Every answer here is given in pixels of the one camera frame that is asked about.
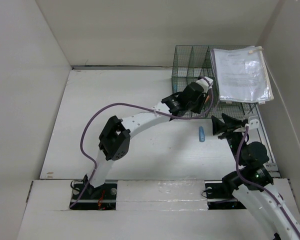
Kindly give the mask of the dark blue highlighter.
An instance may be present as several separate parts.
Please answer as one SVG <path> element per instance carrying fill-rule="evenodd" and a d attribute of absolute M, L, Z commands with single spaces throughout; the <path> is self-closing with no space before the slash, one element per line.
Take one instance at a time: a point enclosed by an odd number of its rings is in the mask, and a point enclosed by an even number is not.
<path fill-rule="evenodd" d="M 205 137 L 205 131 L 202 126 L 198 128 L 198 139 L 201 143 L 205 142 L 206 137 Z"/>

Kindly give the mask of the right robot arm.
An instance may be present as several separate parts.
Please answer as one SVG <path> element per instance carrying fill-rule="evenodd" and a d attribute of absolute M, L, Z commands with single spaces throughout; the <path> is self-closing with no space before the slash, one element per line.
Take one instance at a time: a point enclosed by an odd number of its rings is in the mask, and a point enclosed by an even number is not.
<path fill-rule="evenodd" d="M 252 115 L 236 119 L 225 113 L 211 116 L 212 134 L 226 140 L 235 160 L 235 171 L 227 174 L 217 187 L 223 198 L 237 199 L 257 220 L 270 240 L 300 240 L 300 224 L 278 192 L 273 177 L 265 168 L 267 148 L 249 141 L 249 130 L 260 121 Z"/>

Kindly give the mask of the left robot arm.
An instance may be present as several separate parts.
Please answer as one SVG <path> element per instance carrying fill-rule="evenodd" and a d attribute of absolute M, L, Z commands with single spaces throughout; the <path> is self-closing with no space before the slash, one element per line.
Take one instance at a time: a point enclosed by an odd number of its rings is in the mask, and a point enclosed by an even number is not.
<path fill-rule="evenodd" d="M 93 199 L 101 194 L 112 165 L 128 153 L 133 137 L 158 124 L 187 120 L 185 113 L 188 111 L 199 119 L 209 112 L 203 110 L 204 104 L 212 103 L 213 99 L 213 80 L 203 77 L 187 85 L 183 91 L 163 98 L 152 108 L 140 107 L 140 113 L 126 118 L 110 117 L 98 137 L 97 156 L 91 157 L 83 152 L 94 164 L 92 172 L 83 178 L 85 194 Z"/>

